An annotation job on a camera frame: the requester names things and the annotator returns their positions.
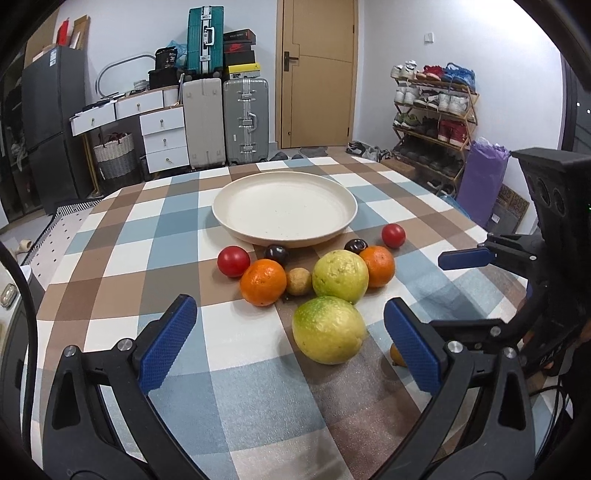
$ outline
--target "white sneaker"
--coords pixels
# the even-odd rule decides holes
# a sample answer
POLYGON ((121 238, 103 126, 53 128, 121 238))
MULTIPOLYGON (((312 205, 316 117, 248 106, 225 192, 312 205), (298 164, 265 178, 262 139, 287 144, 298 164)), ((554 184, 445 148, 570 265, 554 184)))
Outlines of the white sneaker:
POLYGON ((439 94, 439 111, 447 112, 449 109, 450 96, 446 93, 439 94))
POLYGON ((406 93, 404 94, 404 103, 406 105, 413 105, 414 101, 418 97, 418 88, 407 88, 406 93))
POLYGON ((400 73, 400 76, 406 79, 413 79, 416 71, 417 62, 414 60, 407 60, 407 62, 404 64, 404 68, 400 73))
POLYGON ((406 87, 399 87, 396 89, 396 93, 394 94, 395 103, 404 103, 404 94, 406 93, 406 90, 406 87))
POLYGON ((454 115, 464 116, 468 111, 468 99, 451 95, 447 111, 454 115))
POLYGON ((392 67, 392 71, 390 72, 390 76, 393 79, 399 79, 401 77, 403 68, 404 67, 402 65, 395 65, 394 67, 392 67))

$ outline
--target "green guava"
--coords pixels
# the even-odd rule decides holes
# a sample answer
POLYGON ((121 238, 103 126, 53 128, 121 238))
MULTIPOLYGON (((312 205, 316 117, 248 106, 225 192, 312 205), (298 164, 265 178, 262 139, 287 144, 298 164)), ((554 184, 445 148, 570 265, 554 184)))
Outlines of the green guava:
POLYGON ((318 297, 304 303, 295 311, 291 326, 302 353, 325 365, 353 358, 368 335, 357 309, 337 297, 318 297))
POLYGON ((334 250, 316 262, 312 286, 316 294, 357 303, 368 289, 369 271, 363 259, 347 250, 334 250))

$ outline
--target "plaid tablecloth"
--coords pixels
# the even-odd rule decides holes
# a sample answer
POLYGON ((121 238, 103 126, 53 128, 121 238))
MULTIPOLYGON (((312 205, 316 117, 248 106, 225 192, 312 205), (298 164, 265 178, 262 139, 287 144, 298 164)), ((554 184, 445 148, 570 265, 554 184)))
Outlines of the plaid tablecloth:
MULTIPOLYGON (((124 188, 98 204, 72 232, 38 313, 43 354, 34 427, 42 428, 39 419, 65 346, 109 349, 120 338, 136 337, 186 293, 200 307, 197 325, 150 398, 194 461, 212 479, 370 477, 430 398, 406 369, 391 366, 385 302, 400 296, 425 321, 508 320, 525 289, 519 279, 492 266, 440 270, 441 252, 474 247, 485 239, 484 230, 382 164, 338 148, 329 155, 156 180, 124 188), (266 309, 251 306, 241 299, 238 282, 216 268, 219 251, 228 245, 242 246, 253 260, 262 258, 262 250, 236 240, 217 223, 215 196, 232 180, 273 169, 331 177, 359 203, 343 235, 293 250, 288 268, 312 270, 324 253, 352 238, 380 244, 386 223, 406 230, 406 243, 394 252, 395 278, 357 305, 371 335, 344 365, 316 364, 295 345, 291 318, 305 299, 280 300, 266 309)), ((112 395, 105 395, 115 411, 112 395)), ((463 409, 445 451, 453 449, 468 411, 463 409)), ((116 424, 133 452, 129 433, 120 420, 116 424)))

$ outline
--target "red tomato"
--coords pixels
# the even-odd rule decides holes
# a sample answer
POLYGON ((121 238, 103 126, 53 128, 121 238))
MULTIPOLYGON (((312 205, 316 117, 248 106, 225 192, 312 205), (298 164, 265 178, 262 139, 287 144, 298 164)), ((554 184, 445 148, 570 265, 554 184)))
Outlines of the red tomato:
POLYGON ((224 248, 217 256, 217 267, 230 278, 241 277, 250 266, 251 257, 246 250, 235 245, 224 248))
POLYGON ((390 248, 400 248, 406 241, 406 232, 397 223, 390 223, 382 229, 382 240, 390 248))

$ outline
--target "silver suitcase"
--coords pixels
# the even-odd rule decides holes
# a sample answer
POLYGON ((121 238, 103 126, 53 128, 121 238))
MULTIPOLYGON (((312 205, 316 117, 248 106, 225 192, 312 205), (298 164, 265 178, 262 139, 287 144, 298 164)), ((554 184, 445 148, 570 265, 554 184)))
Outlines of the silver suitcase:
POLYGON ((230 165, 269 156, 269 84, 265 79, 236 79, 223 84, 226 156, 230 165))
POLYGON ((222 81, 204 79, 183 83, 183 105, 191 166, 224 165, 222 81))

